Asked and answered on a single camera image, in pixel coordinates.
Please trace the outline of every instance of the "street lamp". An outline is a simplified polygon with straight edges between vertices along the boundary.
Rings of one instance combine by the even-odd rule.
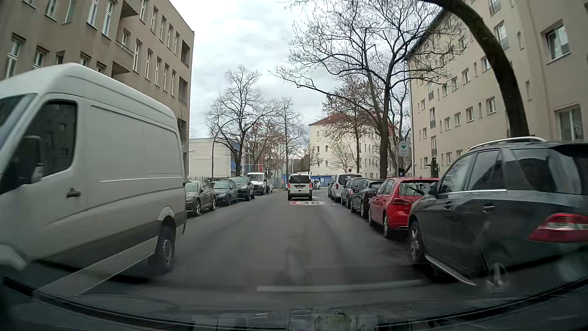
[[[244,120],[245,118],[247,118],[247,117],[245,117],[245,116],[237,117],[237,118],[233,118],[232,120],[225,122],[223,125],[221,125],[219,127],[218,132],[220,132],[225,125],[231,123],[232,121]],[[213,137],[212,137],[211,178],[215,178],[215,142],[216,142],[217,138],[218,138],[217,134],[213,135]]]

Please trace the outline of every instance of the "suv taillight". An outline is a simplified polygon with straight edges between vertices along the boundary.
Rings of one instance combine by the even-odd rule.
[[[552,214],[531,233],[529,240],[544,243],[588,241],[588,216],[572,213]]]

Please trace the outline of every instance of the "white car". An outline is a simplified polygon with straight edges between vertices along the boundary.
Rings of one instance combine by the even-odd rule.
[[[145,258],[172,270],[187,182],[172,110],[79,64],[1,81],[0,109],[0,270],[59,297]]]
[[[312,201],[312,181],[308,174],[291,174],[288,177],[288,201],[307,198]]]
[[[361,177],[361,174],[352,174],[352,173],[342,173],[335,175],[335,181],[331,186],[331,200],[335,202],[341,201],[341,192],[343,191],[343,187],[347,183],[348,179],[354,177]]]

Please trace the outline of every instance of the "red car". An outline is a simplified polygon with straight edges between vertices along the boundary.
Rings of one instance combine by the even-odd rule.
[[[412,204],[422,198],[432,183],[438,178],[394,177],[389,178],[378,188],[369,201],[369,224],[383,226],[384,237],[391,230],[408,230],[408,216]]]

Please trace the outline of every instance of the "dark gray suv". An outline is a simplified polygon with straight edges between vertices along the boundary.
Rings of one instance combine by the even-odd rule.
[[[415,263],[491,292],[526,268],[544,277],[517,280],[545,286],[570,277],[562,270],[583,274],[588,144],[525,137],[471,148],[412,206],[409,240]]]

